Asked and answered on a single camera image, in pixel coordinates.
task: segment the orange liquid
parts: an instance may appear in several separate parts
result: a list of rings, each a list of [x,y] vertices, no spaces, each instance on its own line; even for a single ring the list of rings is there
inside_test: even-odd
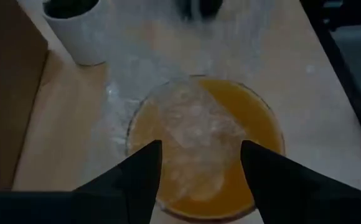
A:
[[[234,116],[252,141],[283,154],[281,132],[271,111],[258,96],[244,86],[226,80],[200,78],[199,84]],[[163,143],[163,160],[171,156],[171,149],[166,148],[166,142],[171,141],[170,136],[164,127],[159,125],[159,120],[157,108],[154,105],[142,105],[129,132],[130,153],[154,139],[160,139]],[[170,173],[170,168],[163,164],[157,199],[172,213],[201,219],[225,218],[247,212],[254,207],[253,197],[240,163],[240,154],[225,170],[220,190],[209,200],[182,197],[171,201],[174,191],[179,189],[179,186],[171,179]]]

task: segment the cardboard box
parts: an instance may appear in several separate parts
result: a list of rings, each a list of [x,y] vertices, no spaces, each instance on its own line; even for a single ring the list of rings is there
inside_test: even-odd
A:
[[[0,0],[0,190],[10,190],[47,56],[16,0]]]

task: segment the light wooden countertop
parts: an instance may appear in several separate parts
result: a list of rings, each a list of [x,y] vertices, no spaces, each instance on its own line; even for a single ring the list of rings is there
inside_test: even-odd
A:
[[[19,1],[49,41],[51,53],[14,189],[72,190],[99,115],[106,65],[76,66],[36,1]],[[361,127],[298,0],[276,1],[260,57],[260,68],[247,85],[273,109],[287,157],[361,189]],[[258,212],[237,222],[246,220],[261,222]]]

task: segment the black pointed shape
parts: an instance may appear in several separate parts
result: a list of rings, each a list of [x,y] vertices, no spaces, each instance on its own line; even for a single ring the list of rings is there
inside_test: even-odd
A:
[[[153,141],[72,192],[0,192],[0,223],[147,224],[160,175]]]
[[[361,223],[360,190],[252,141],[243,141],[241,163],[266,224]]]
[[[148,223],[156,202],[161,176],[161,141],[155,140],[76,192],[124,193],[130,224]]]

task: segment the dark object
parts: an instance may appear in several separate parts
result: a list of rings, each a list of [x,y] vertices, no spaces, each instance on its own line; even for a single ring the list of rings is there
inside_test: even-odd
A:
[[[361,0],[300,1],[361,125]]]
[[[241,163],[265,224],[361,223],[360,190],[251,141],[243,141]]]
[[[218,14],[220,7],[222,6],[223,0],[175,0],[177,8],[182,18],[186,20],[194,20],[193,15],[193,3],[197,1],[198,12],[201,18],[205,21],[215,18]]]
[[[73,192],[0,193],[0,223],[147,224],[161,159],[153,141]],[[243,141],[241,164],[266,224],[361,223],[360,190],[251,141]]]
[[[44,3],[45,13],[53,18],[68,19],[91,10],[99,0],[48,0]]]
[[[0,192],[0,223],[149,223],[160,175],[153,141],[73,192]]]

